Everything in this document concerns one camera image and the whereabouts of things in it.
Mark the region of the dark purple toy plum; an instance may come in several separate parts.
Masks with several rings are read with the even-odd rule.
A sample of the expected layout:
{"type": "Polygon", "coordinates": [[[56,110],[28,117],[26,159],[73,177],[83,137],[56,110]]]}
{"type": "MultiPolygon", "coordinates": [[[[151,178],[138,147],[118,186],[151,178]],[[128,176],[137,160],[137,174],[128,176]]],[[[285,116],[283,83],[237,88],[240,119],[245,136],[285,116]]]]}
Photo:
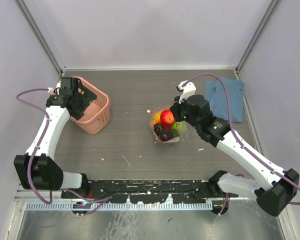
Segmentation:
{"type": "Polygon", "coordinates": [[[156,134],[159,134],[162,130],[165,130],[165,129],[169,129],[169,127],[162,123],[156,123],[153,126],[153,130],[156,134]]]}

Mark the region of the clear zip top bag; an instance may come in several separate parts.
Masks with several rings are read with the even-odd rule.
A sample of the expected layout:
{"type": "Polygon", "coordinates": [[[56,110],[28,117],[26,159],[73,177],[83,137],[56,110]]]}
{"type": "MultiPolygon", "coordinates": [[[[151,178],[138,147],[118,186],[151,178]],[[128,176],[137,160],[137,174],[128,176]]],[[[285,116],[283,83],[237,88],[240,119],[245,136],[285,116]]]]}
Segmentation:
{"type": "Polygon", "coordinates": [[[149,127],[150,127],[150,130],[151,130],[151,133],[152,133],[153,138],[155,139],[155,141],[158,142],[158,143],[162,143],[162,144],[174,144],[174,143],[177,143],[179,141],[183,141],[183,140],[187,139],[188,136],[189,136],[189,131],[187,130],[187,133],[184,134],[184,135],[179,135],[177,137],[172,138],[169,141],[162,142],[160,140],[160,138],[159,138],[159,134],[156,134],[154,132],[154,124],[153,124],[153,116],[154,116],[154,114],[157,113],[157,112],[160,112],[160,111],[170,110],[171,106],[172,106],[171,104],[165,104],[165,105],[160,106],[157,109],[154,109],[154,110],[148,109],[146,111],[148,114],[150,114],[149,127]]]}

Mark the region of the red toy apple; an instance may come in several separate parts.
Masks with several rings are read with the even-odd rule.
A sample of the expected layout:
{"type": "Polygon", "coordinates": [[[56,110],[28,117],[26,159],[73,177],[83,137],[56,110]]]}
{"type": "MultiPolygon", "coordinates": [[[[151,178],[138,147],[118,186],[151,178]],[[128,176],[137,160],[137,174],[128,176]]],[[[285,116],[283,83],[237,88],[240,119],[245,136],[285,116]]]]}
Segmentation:
{"type": "Polygon", "coordinates": [[[169,109],[163,110],[160,114],[160,122],[163,125],[171,126],[175,123],[175,117],[169,109]]]}

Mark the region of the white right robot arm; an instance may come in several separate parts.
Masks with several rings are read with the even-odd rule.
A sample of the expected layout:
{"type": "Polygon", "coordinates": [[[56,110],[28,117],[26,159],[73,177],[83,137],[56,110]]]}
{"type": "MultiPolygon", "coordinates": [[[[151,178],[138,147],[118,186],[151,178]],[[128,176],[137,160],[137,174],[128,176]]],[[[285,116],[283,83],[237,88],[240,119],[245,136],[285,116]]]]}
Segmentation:
{"type": "Polygon", "coordinates": [[[203,95],[187,99],[176,96],[170,111],[177,122],[190,124],[202,140],[232,157],[253,177],[242,178],[219,170],[209,179],[213,196],[233,193],[254,200],[273,217],[292,202],[298,192],[299,173],[277,166],[247,144],[226,120],[213,115],[203,95]]]}

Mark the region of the dark green toy fruit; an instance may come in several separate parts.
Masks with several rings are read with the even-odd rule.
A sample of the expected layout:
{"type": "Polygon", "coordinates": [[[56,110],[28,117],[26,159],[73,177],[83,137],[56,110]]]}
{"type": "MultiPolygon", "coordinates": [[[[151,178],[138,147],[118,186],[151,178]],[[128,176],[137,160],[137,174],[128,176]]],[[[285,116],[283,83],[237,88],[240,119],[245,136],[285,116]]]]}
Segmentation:
{"type": "Polygon", "coordinates": [[[176,129],[171,129],[172,133],[173,133],[173,137],[178,137],[179,136],[179,133],[176,129]]]}

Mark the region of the dark brown toy fruit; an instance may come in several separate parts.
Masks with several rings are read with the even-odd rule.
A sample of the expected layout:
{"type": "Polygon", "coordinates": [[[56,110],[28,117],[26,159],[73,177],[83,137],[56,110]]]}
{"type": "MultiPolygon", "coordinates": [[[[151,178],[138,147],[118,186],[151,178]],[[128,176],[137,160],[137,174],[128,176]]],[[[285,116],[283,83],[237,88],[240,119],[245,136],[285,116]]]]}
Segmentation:
{"type": "Polygon", "coordinates": [[[167,142],[174,138],[174,133],[170,129],[162,129],[159,133],[159,139],[162,142],[167,142]]]}

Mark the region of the yellow toy lemon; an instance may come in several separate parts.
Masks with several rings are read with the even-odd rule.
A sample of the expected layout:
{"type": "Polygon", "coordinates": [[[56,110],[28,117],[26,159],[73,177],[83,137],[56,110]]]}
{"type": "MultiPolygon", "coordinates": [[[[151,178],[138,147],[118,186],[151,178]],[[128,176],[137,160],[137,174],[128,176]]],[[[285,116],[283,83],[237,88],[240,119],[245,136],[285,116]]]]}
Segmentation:
{"type": "Polygon", "coordinates": [[[161,113],[162,111],[158,111],[153,115],[153,124],[160,124],[161,123],[161,113]]]}

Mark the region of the green toy apple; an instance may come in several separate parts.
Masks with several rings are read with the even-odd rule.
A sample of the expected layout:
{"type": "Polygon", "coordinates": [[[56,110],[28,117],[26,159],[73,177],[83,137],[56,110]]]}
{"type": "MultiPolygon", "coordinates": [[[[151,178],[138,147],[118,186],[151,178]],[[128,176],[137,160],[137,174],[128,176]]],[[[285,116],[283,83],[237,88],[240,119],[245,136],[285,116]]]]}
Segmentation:
{"type": "Polygon", "coordinates": [[[179,135],[185,135],[188,130],[187,130],[187,126],[186,123],[184,121],[181,122],[174,122],[171,126],[170,126],[170,130],[171,129],[176,129],[179,133],[179,135]]]}

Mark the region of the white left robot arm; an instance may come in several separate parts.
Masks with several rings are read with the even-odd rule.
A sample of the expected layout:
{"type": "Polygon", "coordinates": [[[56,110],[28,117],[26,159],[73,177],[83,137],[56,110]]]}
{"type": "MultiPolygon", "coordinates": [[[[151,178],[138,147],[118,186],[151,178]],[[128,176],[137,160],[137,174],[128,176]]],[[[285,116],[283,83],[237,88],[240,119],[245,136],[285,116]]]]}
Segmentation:
{"type": "Polygon", "coordinates": [[[63,171],[55,162],[55,151],[63,128],[70,118],[80,120],[85,111],[97,99],[97,94],[88,87],[81,77],[62,77],[60,85],[48,88],[49,97],[45,108],[21,99],[16,99],[34,107],[44,114],[42,124],[30,147],[23,155],[13,160],[17,176],[25,190],[32,190],[39,199],[40,191],[71,189],[78,198],[89,195],[91,184],[85,173],[63,171]]]}

